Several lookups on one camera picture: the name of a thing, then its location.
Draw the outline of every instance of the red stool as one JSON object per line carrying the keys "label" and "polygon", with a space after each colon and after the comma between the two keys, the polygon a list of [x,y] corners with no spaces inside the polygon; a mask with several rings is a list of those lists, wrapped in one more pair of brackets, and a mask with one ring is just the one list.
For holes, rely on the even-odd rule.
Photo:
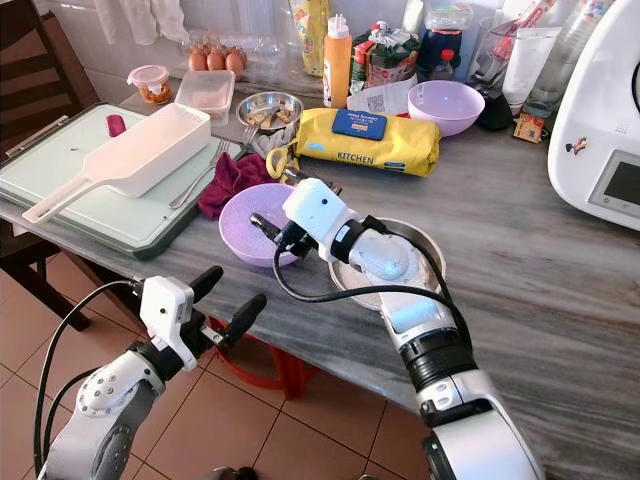
{"label": "red stool", "polygon": [[[208,317],[211,327],[218,330],[226,326],[226,323]],[[245,333],[243,338],[261,342],[256,337]],[[295,357],[279,348],[268,345],[273,357],[273,363],[276,367],[277,377],[261,377],[238,367],[227,355],[224,349],[217,349],[217,354],[225,364],[225,366],[238,378],[245,382],[260,388],[270,390],[283,390],[287,400],[298,398],[304,394],[307,381],[318,371],[317,367],[307,366],[298,357]]]}

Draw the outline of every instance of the wooden chair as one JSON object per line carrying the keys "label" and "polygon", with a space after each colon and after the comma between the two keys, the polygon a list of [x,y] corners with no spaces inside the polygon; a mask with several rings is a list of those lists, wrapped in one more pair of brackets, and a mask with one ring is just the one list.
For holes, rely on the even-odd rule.
{"label": "wooden chair", "polygon": [[[73,116],[81,106],[30,0],[0,4],[0,134],[2,156],[33,132],[62,115]],[[46,281],[46,258],[60,249],[31,233],[14,235],[0,220],[0,268],[58,316],[73,307]],[[37,271],[30,265],[36,264]],[[77,315],[77,330],[89,320]]]}

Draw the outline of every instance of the white plastic scoop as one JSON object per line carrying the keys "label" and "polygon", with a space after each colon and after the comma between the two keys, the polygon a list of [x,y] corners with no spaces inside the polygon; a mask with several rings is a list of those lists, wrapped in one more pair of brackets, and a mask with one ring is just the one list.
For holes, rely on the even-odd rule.
{"label": "white plastic scoop", "polygon": [[139,197],[200,151],[211,138],[209,115],[171,103],[89,152],[82,170],[22,216],[42,222],[90,190],[109,185]]}

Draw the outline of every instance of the black cable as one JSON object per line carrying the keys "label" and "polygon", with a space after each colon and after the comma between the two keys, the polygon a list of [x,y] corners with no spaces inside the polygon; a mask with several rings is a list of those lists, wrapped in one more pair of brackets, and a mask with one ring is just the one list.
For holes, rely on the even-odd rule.
{"label": "black cable", "polygon": [[376,285],[376,286],[370,286],[370,287],[353,288],[349,290],[343,290],[340,292],[331,292],[323,295],[315,295],[315,296],[306,295],[304,293],[296,291],[293,287],[291,287],[291,285],[287,283],[287,281],[282,276],[282,272],[280,270],[280,255],[282,255],[285,249],[284,247],[281,247],[281,246],[278,246],[278,248],[276,249],[276,253],[273,259],[273,272],[276,276],[276,280],[278,281],[282,289],[285,292],[287,292],[290,296],[292,296],[296,300],[300,300],[302,302],[307,302],[307,303],[333,302],[335,300],[341,300],[343,298],[355,297],[359,295],[367,295],[371,293],[384,293],[384,292],[411,293],[414,295],[421,295],[423,297],[431,298],[432,300],[435,300],[436,302],[441,303],[451,311],[451,316],[453,317],[453,321],[456,324],[458,331],[462,335],[464,342],[469,346],[469,348],[472,348],[471,334],[469,333],[467,322],[464,320],[462,312],[460,312],[458,307],[453,303],[453,299],[451,298],[451,294],[449,293],[447,284],[444,281],[444,278],[442,277],[442,272],[438,268],[438,265],[436,264],[433,256],[429,253],[429,251],[423,245],[414,243],[410,238],[406,237],[401,233],[394,232],[393,230],[387,228],[386,226],[385,226],[385,232],[380,232],[380,233],[390,233],[390,234],[402,237],[405,240],[407,240],[409,243],[411,243],[411,245],[415,247],[418,251],[420,251],[420,253],[424,255],[425,259],[431,266],[431,269],[433,270],[436,276],[436,279],[438,280],[438,284],[440,285],[440,288],[442,290],[442,295],[438,295],[437,293],[431,292],[423,288],[407,287],[406,285]]}
{"label": "black cable", "polygon": [[47,461],[47,457],[49,456],[49,447],[51,446],[51,430],[53,429],[53,420],[56,416],[56,410],[62,401],[62,397],[67,391],[73,387],[76,382],[79,382],[83,378],[87,378],[93,372],[95,372],[99,367],[92,368],[91,370],[87,370],[86,372],[82,372],[79,375],[76,375],[71,380],[69,380],[56,394],[53,399],[53,403],[51,404],[51,408],[49,409],[49,415],[47,416],[47,423],[44,427],[44,441],[42,448],[42,460],[43,462]]}
{"label": "black cable", "polygon": [[42,410],[44,407],[44,396],[47,388],[47,379],[49,378],[49,370],[51,369],[51,361],[53,360],[53,353],[58,344],[58,340],[62,336],[62,332],[69,325],[71,318],[73,315],[80,310],[82,310],[91,300],[100,295],[105,290],[113,288],[116,285],[128,285],[132,288],[136,288],[138,282],[134,282],[131,280],[116,280],[114,282],[107,283],[102,285],[101,287],[95,289],[89,295],[87,295],[81,302],[79,302],[68,314],[64,317],[64,320],[58,325],[53,337],[51,338],[51,342],[49,343],[49,348],[47,349],[47,356],[45,357],[44,365],[42,366],[42,373],[40,374],[40,384],[38,386],[38,398],[36,401],[36,413],[35,413],[35,421],[34,421],[34,429],[33,429],[33,463],[36,471],[36,476],[40,475],[40,471],[42,470],[43,461],[42,461],[42,443],[41,443],[41,435],[42,435]]}

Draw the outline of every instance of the red cloth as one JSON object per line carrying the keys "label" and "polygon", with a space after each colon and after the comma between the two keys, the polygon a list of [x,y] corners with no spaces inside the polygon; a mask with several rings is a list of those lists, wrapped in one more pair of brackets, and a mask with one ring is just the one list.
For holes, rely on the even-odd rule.
{"label": "red cloth", "polygon": [[198,198],[198,207],[211,220],[217,220],[231,198],[254,185],[273,183],[264,159],[257,153],[245,155],[237,162],[223,153],[216,164],[216,174]]}

